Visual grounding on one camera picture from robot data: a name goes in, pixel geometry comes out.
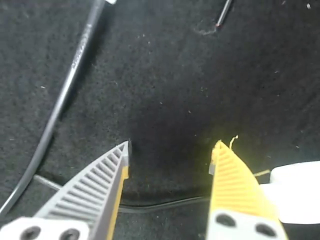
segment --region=gray cable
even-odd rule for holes
[[[218,22],[217,22],[216,25],[215,25],[216,27],[220,27],[221,24],[224,22],[225,17],[226,17],[226,15],[227,15],[228,11],[229,11],[229,8],[230,8],[231,3],[232,3],[232,0],[226,0],[226,2],[225,2],[225,4],[224,4],[224,7],[223,7],[223,10],[222,10],[222,12],[221,12],[221,15],[220,15],[220,17],[219,17],[219,20],[218,20]]]
[[[62,186],[43,177],[40,175],[34,175],[34,180],[38,181],[39,183],[46,185],[47,187],[59,191]],[[135,206],[135,205],[126,205],[120,204],[119,205],[119,213],[123,214],[147,214],[155,211],[161,211],[171,208],[177,208],[185,205],[190,204],[199,204],[199,203],[207,203],[210,201],[210,197],[206,196],[194,196],[189,197],[181,200],[169,201],[164,203],[157,203],[152,205],[143,205],[143,206]]]
[[[49,188],[51,188],[51,189],[53,189],[55,191],[59,191],[62,188],[62,186],[59,185],[58,183],[55,183],[55,182],[53,182],[53,181],[51,181],[51,180],[49,180],[49,179],[47,179],[47,178],[45,178],[43,176],[40,176],[38,174],[35,174],[33,176],[33,179],[38,181],[39,183],[41,183],[43,185],[46,185],[47,187],[49,187]]]
[[[39,167],[45,155],[45,152],[53,136],[54,127],[63,110],[64,104],[66,103],[67,97],[71,91],[73,83],[76,80],[77,73],[79,72],[81,63],[83,62],[83,58],[88,49],[90,40],[93,37],[93,33],[96,29],[98,20],[101,16],[104,4],[105,4],[105,0],[94,0],[92,4],[92,8],[90,10],[87,22],[85,24],[80,42],[77,46],[75,55],[72,60],[71,67],[68,71],[68,74],[62,86],[59,97],[57,98],[57,101],[54,105],[50,118],[45,126],[40,142],[22,178],[16,185],[15,189],[13,190],[9,198],[5,201],[3,206],[0,208],[0,218],[4,217],[8,213],[8,211],[12,208],[12,206],[16,203],[16,201],[22,195],[22,193],[24,192],[24,190],[32,180],[34,174],[37,171],[37,168]]]

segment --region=screw hole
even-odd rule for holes
[[[226,215],[226,214],[219,214],[215,220],[217,223],[222,224],[227,227],[235,227],[236,226],[236,221],[232,217],[230,217],[229,215]]]
[[[23,231],[20,240],[34,240],[39,236],[40,232],[41,228],[38,226],[29,227]]]
[[[276,232],[266,224],[262,224],[262,223],[258,224],[257,226],[255,226],[255,230],[258,233],[266,235],[268,237],[275,237],[276,236]]]
[[[78,240],[80,236],[80,232],[77,229],[70,228],[64,231],[59,240]]]

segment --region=cable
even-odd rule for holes
[[[207,203],[209,201],[210,201],[209,196],[194,196],[194,197],[184,198],[181,200],[157,203],[153,205],[134,206],[134,205],[120,204],[119,212],[123,214],[147,214],[155,211],[178,208],[186,205]]]
[[[90,14],[85,24],[80,42],[78,44],[78,47],[76,49],[75,55],[72,60],[71,67],[64,80],[63,87],[56,100],[56,103],[51,112],[50,118],[45,126],[40,142],[36,147],[36,150],[33,154],[31,162],[29,163],[27,169],[25,170],[22,178],[14,188],[9,198],[5,201],[3,206],[0,208],[0,218],[4,217],[7,214],[7,212],[12,208],[12,206],[16,203],[16,201],[25,191],[26,187],[29,185],[30,181],[32,180],[34,174],[37,171],[37,168],[39,167],[46,153],[46,150],[49,146],[49,143],[54,133],[56,122],[58,121],[58,118],[63,110],[65,102],[67,101],[67,97],[71,91],[73,83],[76,80],[77,73],[79,72],[81,63],[83,62],[83,59],[84,59],[84,55],[93,37],[93,33],[98,24],[98,20],[101,16],[105,2],[106,2],[105,0],[94,0],[92,4],[92,8],[90,10]]]

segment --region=white object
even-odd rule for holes
[[[110,3],[110,4],[116,4],[117,0],[105,0],[106,2]]]
[[[39,229],[36,240],[59,240],[66,231],[71,229],[78,231],[78,240],[87,240],[89,236],[89,227],[83,221],[20,217],[1,228],[0,239],[21,240],[24,232],[32,227]]]
[[[227,226],[217,221],[218,216],[230,217],[235,226]],[[258,226],[267,226],[274,236],[263,234]],[[280,224],[264,217],[253,216],[224,209],[209,215],[206,240],[286,240],[287,236]]]
[[[286,224],[320,223],[320,161],[276,167],[270,183],[261,184]]]

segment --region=black carpet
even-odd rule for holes
[[[118,0],[104,11],[38,173],[66,183],[131,139],[123,203],[210,192],[214,143],[253,172],[319,159],[320,2]],[[0,1],[0,204],[25,171],[72,61],[90,0]],[[50,196],[33,183],[1,223]],[[197,239],[207,206],[120,214],[115,239]],[[318,225],[286,225],[292,240]]]

